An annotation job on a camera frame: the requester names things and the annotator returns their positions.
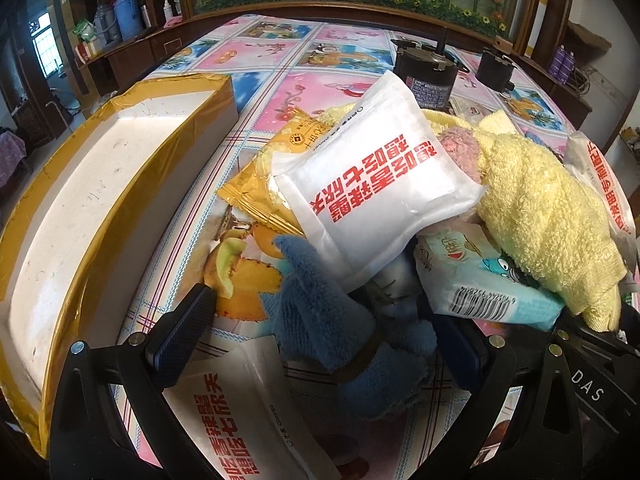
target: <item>white bottle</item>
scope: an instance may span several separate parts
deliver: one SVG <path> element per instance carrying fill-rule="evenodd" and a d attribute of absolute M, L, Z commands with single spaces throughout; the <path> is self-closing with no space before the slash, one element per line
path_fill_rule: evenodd
<path fill-rule="evenodd" d="M 164 18 L 168 21 L 174 16 L 174 12 L 171 10 L 169 0 L 164 1 Z"/>

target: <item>yellow snack package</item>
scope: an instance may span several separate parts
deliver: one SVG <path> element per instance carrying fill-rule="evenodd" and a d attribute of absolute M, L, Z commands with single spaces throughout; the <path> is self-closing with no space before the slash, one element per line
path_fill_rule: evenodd
<path fill-rule="evenodd" d="M 295 215 L 271 176 L 273 152 L 302 153 L 331 129 L 301 110 L 275 134 L 240 173 L 218 190 L 218 196 L 283 234 L 304 236 Z"/>

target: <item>barcode number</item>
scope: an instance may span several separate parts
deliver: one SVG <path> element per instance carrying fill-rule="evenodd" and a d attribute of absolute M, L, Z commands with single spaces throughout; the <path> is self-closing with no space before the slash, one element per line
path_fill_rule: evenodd
<path fill-rule="evenodd" d="M 461 286 L 451 302 L 452 314 L 500 321 L 507 314 L 515 298 L 497 292 L 488 292 L 469 286 Z"/>

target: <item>pink cloth on shelf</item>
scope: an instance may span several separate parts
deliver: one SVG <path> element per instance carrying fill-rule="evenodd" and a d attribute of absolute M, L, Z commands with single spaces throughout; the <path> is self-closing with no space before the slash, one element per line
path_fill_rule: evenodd
<path fill-rule="evenodd" d="M 15 168 L 26 156 L 27 150 L 20 137 L 11 132 L 0 134 L 0 187 L 9 181 Z"/>

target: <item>cardboard box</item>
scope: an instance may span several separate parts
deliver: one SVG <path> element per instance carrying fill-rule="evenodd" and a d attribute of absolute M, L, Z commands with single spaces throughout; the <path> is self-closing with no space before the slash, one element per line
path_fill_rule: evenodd
<path fill-rule="evenodd" d="M 42 456 L 70 345 L 116 343 L 162 233 L 237 120 L 229 76 L 141 81 L 18 201 L 0 237 L 0 384 Z"/>

